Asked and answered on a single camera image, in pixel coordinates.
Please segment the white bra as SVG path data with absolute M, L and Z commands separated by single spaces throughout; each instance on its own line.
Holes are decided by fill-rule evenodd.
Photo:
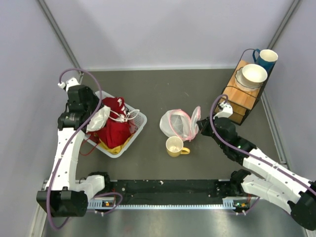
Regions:
M 87 132 L 98 131 L 103 128 L 110 119 L 120 123 L 128 122 L 129 120 L 136 118 L 139 113 L 139 109 L 127 111 L 127 108 L 123 106 L 123 113 L 119 114 L 111 110 L 110 107 L 104 106 L 92 117 L 86 130 Z

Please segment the white pink mesh laundry bag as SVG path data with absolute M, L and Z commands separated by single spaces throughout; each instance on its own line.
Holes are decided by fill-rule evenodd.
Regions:
M 160 119 L 159 128 L 167 136 L 192 141 L 199 133 L 197 122 L 201 119 L 201 108 L 197 106 L 189 116 L 181 109 L 167 111 Z

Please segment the red bra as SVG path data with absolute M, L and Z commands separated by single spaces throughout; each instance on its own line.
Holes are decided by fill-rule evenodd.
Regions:
M 132 122 L 115 122 L 108 121 L 106 125 L 98 131 L 88 132 L 92 140 L 99 144 L 99 139 L 101 139 L 109 148 L 114 148 L 116 146 L 122 145 L 131 135 L 130 128 L 132 127 Z M 87 154 L 79 153 L 80 155 L 89 155 L 96 146 L 94 146 Z

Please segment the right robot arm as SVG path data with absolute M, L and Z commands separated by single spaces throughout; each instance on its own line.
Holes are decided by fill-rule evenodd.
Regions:
M 232 173 L 230 188 L 263 198 L 286 211 L 301 227 L 316 229 L 316 183 L 301 177 L 242 138 L 228 118 L 197 122 L 200 133 L 212 137 L 230 160 L 243 166 Z

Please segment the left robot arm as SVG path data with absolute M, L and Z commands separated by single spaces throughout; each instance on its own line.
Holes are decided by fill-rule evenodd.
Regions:
M 106 172 L 92 172 L 76 182 L 79 150 L 86 133 L 85 121 L 98 107 L 99 98 L 85 85 L 67 89 L 65 111 L 58 118 L 58 144 L 50 178 L 36 200 L 52 217 L 82 217 L 96 194 L 108 195 L 112 184 Z

